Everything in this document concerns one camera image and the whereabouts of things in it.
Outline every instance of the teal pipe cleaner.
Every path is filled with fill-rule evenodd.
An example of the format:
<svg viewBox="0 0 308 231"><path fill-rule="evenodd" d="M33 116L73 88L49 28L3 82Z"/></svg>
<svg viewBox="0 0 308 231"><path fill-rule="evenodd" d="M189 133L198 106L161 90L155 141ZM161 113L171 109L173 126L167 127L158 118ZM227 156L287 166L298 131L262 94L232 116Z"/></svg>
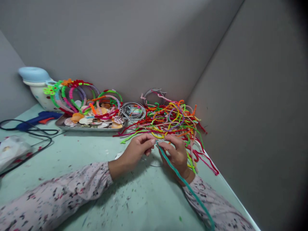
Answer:
<svg viewBox="0 0 308 231"><path fill-rule="evenodd" d="M201 207L203 208L203 210L205 211L206 215L208 216L210 223L211 223L211 230L214 231L215 230L215 223L213 221L213 218L211 217L210 213L208 212L208 210L206 209L206 207L204 206L203 202L199 199L199 197L195 194L195 192L192 190L192 188L189 186L189 184L187 183L187 181L180 175L180 173L178 172L178 170L170 163L170 160L167 158L167 156L165 155L165 152L162 150L162 148L158 145L158 142L156 142L158 148L160 149L161 154L163 155L163 157L165 158L165 160L167 161L168 165L170 166L170 168L172 168L172 170L176 173L177 177L180 178L180 180L185 184L185 186L188 188L188 190L192 193L192 195L196 198L197 202L201 205Z"/></svg>

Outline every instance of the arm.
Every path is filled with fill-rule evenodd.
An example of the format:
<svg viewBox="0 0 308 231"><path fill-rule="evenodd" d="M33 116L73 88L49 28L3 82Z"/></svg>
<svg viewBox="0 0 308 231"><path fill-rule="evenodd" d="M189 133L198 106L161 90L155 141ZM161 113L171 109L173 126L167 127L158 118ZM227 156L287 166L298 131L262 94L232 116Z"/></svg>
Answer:
<svg viewBox="0 0 308 231"><path fill-rule="evenodd" d="M173 143L175 148L165 142L158 143L158 145L164 148L163 151L167 150L169 152L170 156L168 156L168 158L170 159L170 162L203 202L204 206L213 218L215 230L254 230L252 225L241 215L239 211L237 211L226 199L218 195L209 184L204 183L200 177L196 176L193 171L187 167L187 154L183 140L172 135L165 136L165 139ZM169 167L163 156L162 160L164 165ZM175 174L174 176L179 184L183 186L185 196L190 205L196 210L204 221L207 221L208 217L196 201L195 197Z"/></svg>
<svg viewBox="0 0 308 231"><path fill-rule="evenodd" d="M204 183L199 176L195 176L189 186L209 211L217 230L254 230L252 225L239 211L237 211L225 198L218 195L209 184ZM190 205L203 220L206 220L207 215L196 201L195 197L189 192L187 187L183 187L183 189Z"/></svg>
<svg viewBox="0 0 308 231"><path fill-rule="evenodd" d="M87 165L26 192L0 208L0 231L55 229L79 207L98 199L113 180L132 171L154 143L148 134L135 137L119 159Z"/></svg>

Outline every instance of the blue lid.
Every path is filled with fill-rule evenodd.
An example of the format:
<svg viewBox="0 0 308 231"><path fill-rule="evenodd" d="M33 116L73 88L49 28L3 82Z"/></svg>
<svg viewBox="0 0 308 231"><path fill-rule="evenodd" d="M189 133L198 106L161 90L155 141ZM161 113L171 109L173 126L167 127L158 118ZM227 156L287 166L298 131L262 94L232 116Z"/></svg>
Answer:
<svg viewBox="0 0 308 231"><path fill-rule="evenodd" d="M24 81L28 82L45 82L51 80L47 71L39 67L22 67L18 69Z"/></svg>

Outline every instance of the sleeve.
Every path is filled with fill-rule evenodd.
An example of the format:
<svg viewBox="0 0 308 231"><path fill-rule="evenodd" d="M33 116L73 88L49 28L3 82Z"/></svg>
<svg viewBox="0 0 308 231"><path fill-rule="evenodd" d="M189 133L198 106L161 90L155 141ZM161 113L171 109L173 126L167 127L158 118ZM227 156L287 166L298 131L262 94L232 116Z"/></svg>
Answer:
<svg viewBox="0 0 308 231"><path fill-rule="evenodd" d="M46 181L0 209L0 231L55 229L111 184L108 162Z"/></svg>
<svg viewBox="0 0 308 231"><path fill-rule="evenodd" d="M254 230L252 225L225 198L218 195L212 187L204 183L199 176L195 176L189 185L203 202L215 223L215 230ZM187 187L183 187L190 205L205 221L208 216L196 201Z"/></svg>

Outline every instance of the green table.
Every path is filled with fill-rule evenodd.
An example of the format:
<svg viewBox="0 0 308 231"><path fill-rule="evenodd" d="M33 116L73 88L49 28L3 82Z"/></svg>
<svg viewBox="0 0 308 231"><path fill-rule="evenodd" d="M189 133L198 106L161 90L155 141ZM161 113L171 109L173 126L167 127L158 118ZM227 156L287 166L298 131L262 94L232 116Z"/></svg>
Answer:
<svg viewBox="0 0 308 231"><path fill-rule="evenodd" d="M43 109L37 104L17 119L34 118L40 111ZM58 129L54 121L39 127ZM0 140L11 135L21 136L31 145L47 144L44 139L27 133L0 130ZM62 131L53 141L47 149L0 179L0 205L44 180L92 162L113 160L129 143L120 144L121 138L112 137L110 133ZM117 180L101 198L81 207L58 230L204 230L202 221L189 205L182 189L162 167L150 166L153 160L160 161L157 148L148 159L139 163L135 171ZM221 174L215 176L201 161L198 169L207 183L236 207L256 230L260 230Z"/></svg>

